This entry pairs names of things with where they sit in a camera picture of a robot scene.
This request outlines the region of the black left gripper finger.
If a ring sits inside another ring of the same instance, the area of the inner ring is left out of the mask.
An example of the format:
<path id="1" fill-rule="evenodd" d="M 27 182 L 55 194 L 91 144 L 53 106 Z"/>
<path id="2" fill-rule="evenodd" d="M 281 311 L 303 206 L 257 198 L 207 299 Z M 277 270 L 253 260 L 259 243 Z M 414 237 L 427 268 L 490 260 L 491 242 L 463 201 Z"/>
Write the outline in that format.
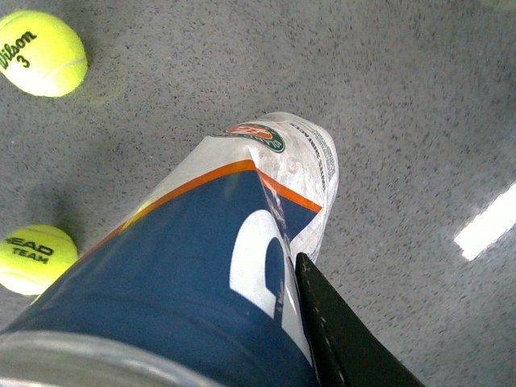
<path id="1" fill-rule="evenodd" d="M 295 268 L 322 386 L 421 386 L 363 324 L 307 254 Z"/>

